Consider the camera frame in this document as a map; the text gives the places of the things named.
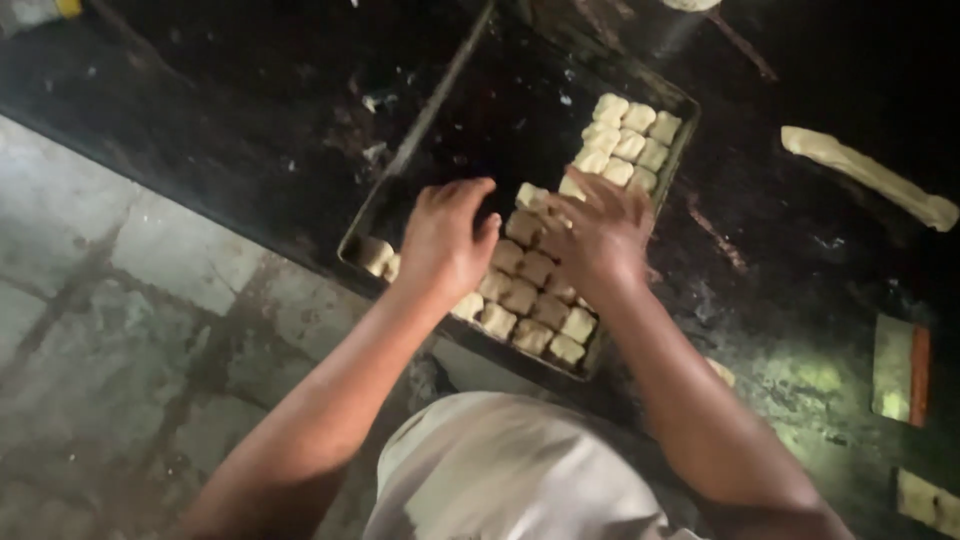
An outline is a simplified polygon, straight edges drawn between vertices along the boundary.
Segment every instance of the person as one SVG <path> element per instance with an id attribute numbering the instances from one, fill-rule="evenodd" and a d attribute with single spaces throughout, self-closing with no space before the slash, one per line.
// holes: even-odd
<path id="1" fill-rule="evenodd" d="M 550 194 L 545 241 L 609 329 L 649 430 L 715 537 L 852 538 L 651 293 L 647 196 L 572 167 L 567 174 L 586 200 Z M 493 190 L 484 178 L 422 191 L 395 282 L 214 472 L 181 520 L 189 537 L 314 534 L 407 361 L 487 270 L 501 218 L 476 230 L 473 220 Z M 697 538 L 670 529 L 648 485 L 581 419 L 506 394 L 438 400 L 383 450 L 364 538 Z"/>

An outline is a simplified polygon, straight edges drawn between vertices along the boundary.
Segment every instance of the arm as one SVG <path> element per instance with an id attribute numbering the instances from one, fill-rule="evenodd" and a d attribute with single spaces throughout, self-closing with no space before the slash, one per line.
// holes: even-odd
<path id="1" fill-rule="evenodd" d="M 240 442 L 182 525 L 191 538 L 309 538 L 410 356 L 487 268 L 500 217 L 474 237 L 493 181 L 428 187 L 396 281 L 347 338 Z"/>
<path id="2" fill-rule="evenodd" d="M 551 227 L 561 271 L 610 329 L 636 379 L 650 429 L 677 474 L 713 503 L 809 515 L 834 524 L 833 537 L 849 537 L 796 458 L 740 403 L 647 287 L 645 252 L 653 214 L 646 194 L 625 195 L 603 178 L 576 169 L 567 174 L 587 201 L 548 200 L 573 223 L 571 230 Z M 789 519 L 746 521 L 764 525 L 761 530 L 731 525 L 729 532 L 747 538 L 799 531 Z"/>

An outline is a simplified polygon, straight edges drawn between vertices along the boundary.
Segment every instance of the hand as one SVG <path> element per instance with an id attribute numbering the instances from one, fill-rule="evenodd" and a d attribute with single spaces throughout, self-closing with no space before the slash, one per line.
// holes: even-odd
<path id="1" fill-rule="evenodd" d="M 394 287 L 436 301 L 443 313 L 474 290 L 490 264 L 502 218 L 491 214 L 476 233 L 473 218 L 495 188 L 490 178 L 424 188 L 407 223 Z"/>
<path id="2" fill-rule="evenodd" d="M 646 287 L 647 242 L 653 230 L 650 198 L 642 189 L 617 187 L 602 176 L 572 165 L 566 175 L 586 201 L 551 193 L 546 204 L 572 222 L 572 228 L 546 218 L 545 242 L 560 255 L 560 272 L 595 309 L 602 309 Z"/>

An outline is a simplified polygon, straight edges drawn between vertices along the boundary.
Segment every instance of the black work table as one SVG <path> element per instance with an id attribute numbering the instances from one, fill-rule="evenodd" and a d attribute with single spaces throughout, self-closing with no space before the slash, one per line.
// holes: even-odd
<path id="1" fill-rule="evenodd" d="M 372 295 L 337 246 L 473 14 L 421 0 L 360 2 L 355 10 L 348 0 L 249 0 L 223 13 L 212 2 L 118 1 L 111 5 L 149 47 L 96 16 L 0 43 L 0 112 Z M 950 258 L 960 233 L 928 230 L 790 156 L 780 126 L 837 135 L 960 201 L 955 118 L 929 116 L 950 103 L 927 60 L 948 50 L 950 18 L 868 0 L 744 4 L 730 0 L 722 13 L 779 82 L 763 81 L 701 15 L 643 3 L 622 23 L 629 54 L 703 110 L 650 249 L 663 275 L 654 290 L 698 349 L 737 374 L 738 393 L 859 535 L 935 537 L 892 511 L 891 470 L 960 493 L 951 459 L 960 442 L 951 430 L 960 420 L 951 395 L 960 382 L 960 274 Z M 542 9 L 549 16 L 539 22 L 568 9 Z M 933 330 L 923 430 L 870 412 L 879 310 Z M 614 351 L 586 384 L 532 362 L 505 365 L 639 426 Z"/>

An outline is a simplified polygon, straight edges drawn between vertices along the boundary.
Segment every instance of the metal baking tray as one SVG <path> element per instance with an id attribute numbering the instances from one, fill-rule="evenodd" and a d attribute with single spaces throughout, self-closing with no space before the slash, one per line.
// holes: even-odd
<path id="1" fill-rule="evenodd" d="M 568 44 L 573 47 L 565 50 Z M 366 235 L 399 249 L 417 195 L 427 185 L 495 178 L 497 189 L 480 208 L 478 223 L 493 211 L 506 219 L 524 182 L 556 191 L 564 166 L 583 146 L 580 132 L 590 123 L 599 97 L 607 92 L 668 110 L 684 122 L 651 194 L 659 213 L 700 107 L 639 62 L 608 53 L 572 30 L 542 36 L 490 2 L 356 216 L 341 242 L 341 260 L 350 262 L 355 239 Z M 371 292 L 386 286 L 360 273 L 366 276 L 360 278 L 364 288 Z M 516 362 L 533 359 L 586 381 L 596 373 L 600 352 L 609 339 L 602 323 L 576 371 L 527 355 L 452 316 L 444 319 L 439 330 L 483 356 L 499 355 Z"/>

